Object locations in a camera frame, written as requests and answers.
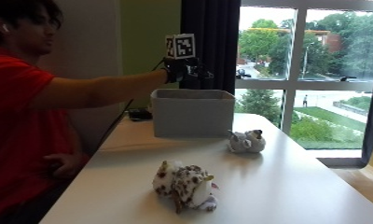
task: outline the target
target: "white plush toy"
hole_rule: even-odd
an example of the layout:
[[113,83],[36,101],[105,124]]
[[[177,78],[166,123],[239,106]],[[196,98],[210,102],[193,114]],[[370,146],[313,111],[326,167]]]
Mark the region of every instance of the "white plush toy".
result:
[[211,188],[213,176],[196,165],[182,166],[180,161],[164,161],[154,175],[152,185],[158,196],[170,197],[174,201],[176,212],[182,206],[213,211],[217,199]]
[[243,133],[233,132],[229,137],[229,150],[230,152],[259,152],[265,148],[265,139],[261,130],[251,130]]

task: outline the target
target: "sky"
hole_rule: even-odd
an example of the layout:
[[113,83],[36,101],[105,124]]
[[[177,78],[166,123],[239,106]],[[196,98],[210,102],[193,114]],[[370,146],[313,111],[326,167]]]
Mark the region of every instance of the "sky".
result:
[[[340,13],[334,10],[314,10],[307,11],[307,21],[318,21],[325,16]],[[269,8],[269,7],[241,7],[238,29],[245,30],[251,27],[251,23],[258,19],[273,20],[277,25],[281,21],[294,18],[294,9],[291,8]]]

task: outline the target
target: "grass lawn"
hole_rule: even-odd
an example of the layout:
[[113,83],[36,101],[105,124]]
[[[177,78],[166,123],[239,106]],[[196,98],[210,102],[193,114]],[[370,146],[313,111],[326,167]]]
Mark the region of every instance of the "grass lawn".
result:
[[317,119],[323,119],[334,124],[342,125],[352,130],[364,131],[364,123],[350,119],[339,114],[335,114],[319,107],[294,107],[294,110],[313,116]]

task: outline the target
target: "white plastic bin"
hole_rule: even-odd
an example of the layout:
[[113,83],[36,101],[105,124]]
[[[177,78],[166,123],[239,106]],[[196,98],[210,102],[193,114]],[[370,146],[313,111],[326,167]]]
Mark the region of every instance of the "white plastic bin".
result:
[[156,137],[226,137],[233,129],[234,96],[217,90],[154,90]]

